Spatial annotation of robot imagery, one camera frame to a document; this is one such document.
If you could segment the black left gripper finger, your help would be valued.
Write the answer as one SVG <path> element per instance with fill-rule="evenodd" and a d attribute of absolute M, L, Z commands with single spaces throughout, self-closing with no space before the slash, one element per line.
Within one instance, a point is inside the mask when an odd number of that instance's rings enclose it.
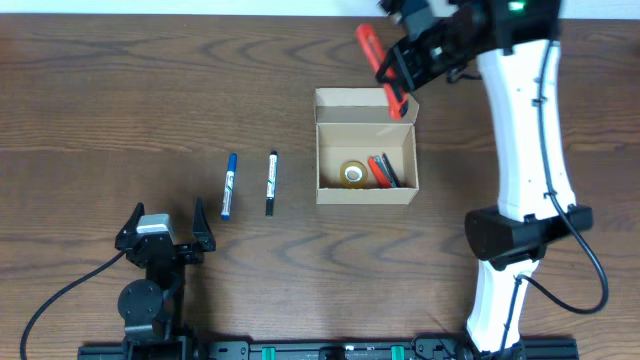
<path fill-rule="evenodd" d="M 204 205 L 201 197 L 196 200 L 192 234 L 202 247 L 204 252 L 213 252 L 216 250 L 216 241 L 206 219 Z"/>
<path fill-rule="evenodd" d="M 144 215 L 144 204 L 138 202 L 131 216 L 115 237 L 116 249 L 131 249 L 135 246 L 138 238 L 137 225 Z"/>

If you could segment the orange utility knife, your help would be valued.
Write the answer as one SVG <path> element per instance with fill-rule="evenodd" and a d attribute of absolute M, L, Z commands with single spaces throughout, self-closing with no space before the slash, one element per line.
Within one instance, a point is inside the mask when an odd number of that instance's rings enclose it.
<path fill-rule="evenodd" d="M 408 111 L 408 96 L 391 67 L 391 58 L 383 50 L 372 25 L 360 24 L 356 28 L 355 36 L 374 71 L 376 81 L 384 88 L 390 117 L 394 121 L 400 121 Z"/>

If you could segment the blue whiteboard marker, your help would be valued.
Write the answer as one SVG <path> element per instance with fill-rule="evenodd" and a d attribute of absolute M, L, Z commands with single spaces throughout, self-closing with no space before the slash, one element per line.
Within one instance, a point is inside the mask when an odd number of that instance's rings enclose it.
<path fill-rule="evenodd" d="M 223 200 L 222 200 L 222 209 L 221 209 L 221 219 L 224 221 L 228 221 L 231 217 L 231 204 L 232 204 L 236 167 L 237 167 L 237 155 L 235 153 L 231 153 L 229 156 L 229 162 L 228 162 L 228 167 L 226 171 Z"/>

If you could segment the yellow tape roll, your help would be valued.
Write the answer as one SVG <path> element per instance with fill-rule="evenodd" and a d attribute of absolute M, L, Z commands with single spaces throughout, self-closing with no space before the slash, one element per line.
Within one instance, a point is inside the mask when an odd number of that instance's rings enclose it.
<path fill-rule="evenodd" d="M 365 165 L 359 161 L 347 161 L 342 164 L 340 170 L 341 184 L 345 188 L 363 188 L 368 179 L 368 171 Z"/>

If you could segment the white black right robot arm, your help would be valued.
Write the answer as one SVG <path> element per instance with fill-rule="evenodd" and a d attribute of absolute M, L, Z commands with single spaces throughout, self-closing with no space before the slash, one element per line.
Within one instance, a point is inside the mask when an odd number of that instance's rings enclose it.
<path fill-rule="evenodd" d="M 458 1 L 437 18 L 426 1 L 383 0 L 405 29 L 383 50 L 365 27 L 357 38 L 386 92 L 392 118 L 409 110 L 409 95 L 439 76 L 466 77 L 475 62 L 491 110 L 499 165 L 495 206 L 470 211 L 465 235 L 478 261 L 473 309 L 460 359 L 554 359 L 551 340 L 526 344 L 518 322 L 534 271 L 547 247 L 580 237 L 593 224 L 580 205 L 564 163 L 557 101 L 558 0 Z"/>

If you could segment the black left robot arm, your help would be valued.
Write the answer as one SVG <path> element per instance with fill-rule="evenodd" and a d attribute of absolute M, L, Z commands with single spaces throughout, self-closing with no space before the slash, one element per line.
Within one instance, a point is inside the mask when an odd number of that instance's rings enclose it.
<path fill-rule="evenodd" d="M 129 283 L 119 295 L 124 320 L 126 359 L 206 359 L 209 351 L 195 331 L 183 322 L 185 268 L 201 264 L 216 250 L 203 202 L 196 201 L 193 242 L 176 244 L 167 214 L 145 213 L 136 205 L 115 238 L 115 248 L 145 277 Z"/>

